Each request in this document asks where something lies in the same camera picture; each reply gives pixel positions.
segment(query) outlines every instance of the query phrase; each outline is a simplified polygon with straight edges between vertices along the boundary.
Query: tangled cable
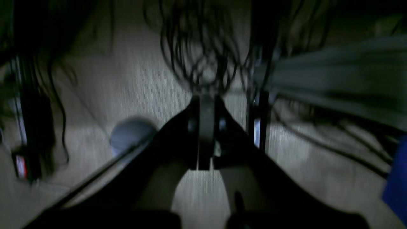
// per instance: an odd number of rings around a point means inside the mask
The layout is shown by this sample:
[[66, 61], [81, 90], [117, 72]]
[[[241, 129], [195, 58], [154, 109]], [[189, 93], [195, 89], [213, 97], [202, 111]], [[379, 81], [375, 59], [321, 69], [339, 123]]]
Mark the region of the tangled cable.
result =
[[[180, 85], [192, 93], [209, 90], [224, 95], [237, 75], [247, 92], [249, 68], [240, 53], [231, 19], [226, 10], [205, 5], [204, 0], [174, 1], [165, 9], [158, 1], [162, 18], [161, 51]], [[154, 28], [143, 5], [146, 23]]]

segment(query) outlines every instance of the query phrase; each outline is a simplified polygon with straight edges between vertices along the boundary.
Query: gray ball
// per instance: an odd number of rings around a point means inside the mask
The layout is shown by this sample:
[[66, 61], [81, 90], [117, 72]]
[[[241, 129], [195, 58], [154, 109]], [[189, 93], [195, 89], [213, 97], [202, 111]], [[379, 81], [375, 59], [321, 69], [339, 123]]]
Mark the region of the gray ball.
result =
[[119, 123], [113, 129], [110, 136], [110, 147], [112, 148], [113, 157], [118, 157], [131, 146], [137, 145], [143, 139], [148, 138], [147, 142], [140, 145], [124, 159], [124, 163], [129, 163], [146, 148], [156, 133], [157, 129], [155, 126], [145, 119], [132, 118]]

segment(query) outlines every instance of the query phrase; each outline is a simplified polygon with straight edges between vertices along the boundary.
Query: floor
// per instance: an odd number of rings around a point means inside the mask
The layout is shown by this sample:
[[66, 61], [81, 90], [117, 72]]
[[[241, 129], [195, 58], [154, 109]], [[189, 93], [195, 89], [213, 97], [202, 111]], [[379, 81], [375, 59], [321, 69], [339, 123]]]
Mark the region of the floor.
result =
[[[98, 38], [84, 46], [80, 41], [92, 34], [94, 25], [85, 26], [78, 44], [54, 72], [68, 118], [66, 145], [71, 157], [69, 166], [39, 184], [29, 186], [17, 181], [10, 156], [7, 150], [2, 149], [0, 228], [23, 227], [71, 187], [109, 161], [112, 158], [109, 133], [118, 122], [140, 116], [161, 127], [188, 104], [191, 95], [179, 87], [162, 60], [159, 35], [143, 21], [141, 1], [115, 1], [112, 43], [109, 39], [108, 2], [102, 2], [95, 13], [95, 17], [100, 18], [96, 25]], [[232, 8], [234, 21], [240, 25], [236, 34], [242, 53], [245, 53], [247, 48], [243, 44], [247, 44], [249, 39], [249, 1], [231, 2], [225, 5]], [[67, 76], [69, 71], [63, 71], [66, 66], [74, 69], [77, 86]], [[244, 127], [244, 94], [226, 95], [225, 102], [233, 117]], [[292, 114], [284, 109], [284, 104], [284, 101], [279, 101], [276, 107], [282, 117], [290, 118]], [[53, 109], [56, 134], [60, 136], [60, 112], [56, 104], [53, 104]], [[315, 130], [309, 123], [292, 125], [321, 141], [337, 144], [324, 138], [326, 134], [321, 134], [321, 131], [325, 131], [332, 138], [349, 143], [346, 136], [329, 127]], [[11, 120], [5, 130], [8, 133], [6, 141], [11, 148], [18, 145], [15, 130], [15, 121]], [[268, 132], [269, 156], [313, 196], [340, 210], [364, 215], [372, 228], [404, 228], [381, 201], [385, 184], [382, 179], [296, 138], [279, 123], [270, 124]], [[363, 148], [353, 149], [363, 153]], [[58, 158], [60, 144], [56, 146], [55, 153]], [[80, 198], [86, 198], [103, 186], [120, 169], [120, 166], [114, 169], [93, 188], [82, 193]], [[188, 171], [176, 189], [171, 210], [181, 216], [183, 228], [223, 228], [230, 210], [219, 172]]]

